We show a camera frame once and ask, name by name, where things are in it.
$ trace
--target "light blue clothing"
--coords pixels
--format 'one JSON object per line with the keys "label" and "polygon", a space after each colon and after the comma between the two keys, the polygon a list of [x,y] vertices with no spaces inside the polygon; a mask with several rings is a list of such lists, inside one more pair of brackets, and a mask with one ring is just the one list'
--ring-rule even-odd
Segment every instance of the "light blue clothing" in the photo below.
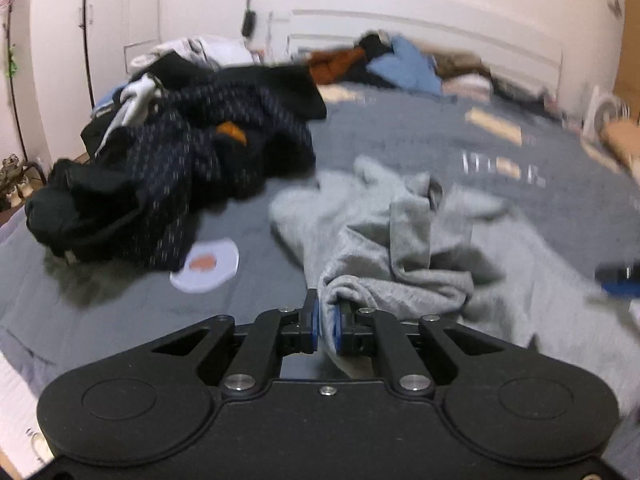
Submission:
{"label": "light blue clothing", "polygon": [[403,36],[394,36],[391,45],[394,52],[372,60],[368,72],[404,90],[442,95],[442,79],[436,75],[433,57],[424,56]]}

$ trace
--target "bed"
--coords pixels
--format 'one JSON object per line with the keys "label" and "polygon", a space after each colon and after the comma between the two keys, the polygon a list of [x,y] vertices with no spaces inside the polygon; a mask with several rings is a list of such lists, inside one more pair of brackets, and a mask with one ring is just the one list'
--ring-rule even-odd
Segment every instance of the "bed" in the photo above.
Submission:
{"label": "bed", "polygon": [[[562,51],[552,38],[512,18],[445,0],[295,0],[289,53],[348,43],[372,28],[470,48],[492,70],[533,91],[555,93],[558,87]],[[326,120],[309,124],[317,168],[349,171],[364,153],[400,173],[427,170],[446,189],[462,184],[507,198],[588,278],[602,262],[640,254],[638,186],[556,124],[500,103],[359,85],[340,90],[326,94]],[[517,124],[522,143],[467,121],[472,108]],[[0,351],[37,396],[66,370],[215,314],[231,314],[240,324],[270,308],[299,306],[306,290],[303,272],[268,221],[271,200],[291,184],[270,180],[258,196],[198,214],[198,240],[228,237],[240,253],[236,276],[206,294],[184,294],[165,272],[142,272],[119,262],[70,266],[39,245],[17,214],[0,229]],[[623,303],[608,316],[640,345]],[[282,369],[290,378],[341,374],[322,354],[290,356]]]}

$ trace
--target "black garment with white specks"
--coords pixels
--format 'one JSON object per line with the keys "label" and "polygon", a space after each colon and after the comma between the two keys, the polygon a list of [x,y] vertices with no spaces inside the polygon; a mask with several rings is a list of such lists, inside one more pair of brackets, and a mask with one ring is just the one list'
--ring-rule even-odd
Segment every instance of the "black garment with white specks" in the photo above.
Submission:
{"label": "black garment with white specks", "polygon": [[[246,145],[216,132],[226,121],[244,131]],[[191,245],[190,212],[255,194],[267,177],[308,170],[315,160],[306,125],[266,88],[212,82],[169,92],[145,124],[114,130],[97,158],[148,195],[113,254],[142,267],[179,270]]]}

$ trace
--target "white fan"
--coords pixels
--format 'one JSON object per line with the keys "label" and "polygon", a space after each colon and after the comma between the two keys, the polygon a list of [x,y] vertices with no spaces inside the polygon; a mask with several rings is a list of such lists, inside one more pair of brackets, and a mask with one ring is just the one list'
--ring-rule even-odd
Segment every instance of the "white fan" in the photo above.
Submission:
{"label": "white fan", "polygon": [[629,113],[629,106],[622,99],[594,86],[582,136],[587,140],[598,140],[607,123],[628,119]]}

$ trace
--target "orange patch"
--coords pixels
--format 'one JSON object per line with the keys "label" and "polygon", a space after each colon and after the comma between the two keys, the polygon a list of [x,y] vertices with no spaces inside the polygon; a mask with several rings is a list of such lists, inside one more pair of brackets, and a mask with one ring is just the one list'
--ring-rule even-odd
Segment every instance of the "orange patch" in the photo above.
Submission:
{"label": "orange patch", "polygon": [[217,260],[213,254],[205,254],[204,256],[197,257],[189,264],[191,270],[199,270],[200,272],[207,272],[216,268]]}
{"label": "orange patch", "polygon": [[219,124],[216,128],[216,132],[222,135],[229,136],[246,146],[246,135],[244,134],[244,131],[238,128],[231,121]]}

